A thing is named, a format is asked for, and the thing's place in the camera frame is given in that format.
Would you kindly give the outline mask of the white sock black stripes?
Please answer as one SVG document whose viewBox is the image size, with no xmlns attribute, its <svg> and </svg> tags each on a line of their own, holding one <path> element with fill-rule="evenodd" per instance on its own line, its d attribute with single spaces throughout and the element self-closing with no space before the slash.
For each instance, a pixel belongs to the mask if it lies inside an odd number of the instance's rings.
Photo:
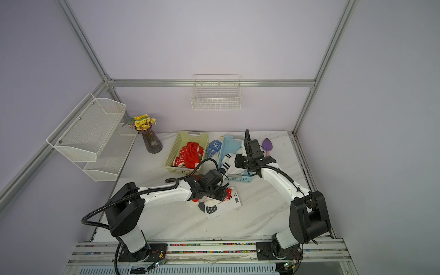
<svg viewBox="0 0 440 275">
<path fill-rule="evenodd" d="M 235 160 L 236 154 L 226 154 L 224 156 L 221 169 L 225 174 L 239 175 L 243 173 L 244 169 L 236 167 Z"/>
</svg>

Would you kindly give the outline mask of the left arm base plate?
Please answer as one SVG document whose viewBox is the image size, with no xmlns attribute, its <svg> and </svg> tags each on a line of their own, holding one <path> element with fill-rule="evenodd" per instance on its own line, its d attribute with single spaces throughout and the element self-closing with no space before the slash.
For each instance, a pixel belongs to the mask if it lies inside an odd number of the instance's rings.
<svg viewBox="0 0 440 275">
<path fill-rule="evenodd" d="M 166 256 L 168 249 L 167 244 L 147 244 L 146 248 L 131 253 L 127 246 L 123 244 L 119 252 L 119 262 L 159 262 Z"/>
</svg>

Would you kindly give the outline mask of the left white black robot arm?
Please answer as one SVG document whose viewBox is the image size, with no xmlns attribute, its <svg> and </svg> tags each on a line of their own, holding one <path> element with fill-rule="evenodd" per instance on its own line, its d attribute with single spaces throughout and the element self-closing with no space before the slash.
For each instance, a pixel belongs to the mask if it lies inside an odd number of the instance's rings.
<svg viewBox="0 0 440 275">
<path fill-rule="evenodd" d="M 222 202 L 228 197 L 230 181 L 216 166 L 206 174 L 191 172 L 180 178 L 168 178 L 159 187 L 139 187 L 134 182 L 126 183 L 107 203 L 85 215 L 81 223 L 103 228 L 118 241 L 114 264 L 119 259 L 156 265 L 164 259 L 163 250 L 155 251 L 148 244 L 144 232 L 138 225 L 146 209 L 174 202 L 193 202 L 203 198 Z"/>
</svg>

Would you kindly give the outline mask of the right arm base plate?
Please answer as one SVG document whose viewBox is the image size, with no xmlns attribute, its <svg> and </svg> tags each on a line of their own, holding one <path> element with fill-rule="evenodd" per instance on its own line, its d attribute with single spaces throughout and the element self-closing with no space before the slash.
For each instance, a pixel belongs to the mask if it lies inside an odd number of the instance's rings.
<svg viewBox="0 0 440 275">
<path fill-rule="evenodd" d="M 293 245 L 283 249 L 273 242 L 257 242 L 256 243 L 257 259 L 264 260 L 302 260 L 302 250 L 300 245 Z"/>
</svg>

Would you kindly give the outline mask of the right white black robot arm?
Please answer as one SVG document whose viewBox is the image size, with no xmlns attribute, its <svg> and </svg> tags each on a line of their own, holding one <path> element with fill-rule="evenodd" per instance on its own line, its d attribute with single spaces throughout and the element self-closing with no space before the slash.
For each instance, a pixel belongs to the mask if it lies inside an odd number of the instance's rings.
<svg viewBox="0 0 440 275">
<path fill-rule="evenodd" d="M 292 248 L 331 230 L 324 195 L 296 183 L 272 156 L 263 153 L 258 140 L 250 137 L 248 129 L 242 142 L 242 152 L 236 155 L 234 165 L 269 182 L 290 205 L 288 227 L 272 236 L 274 257 L 284 259 Z"/>
</svg>

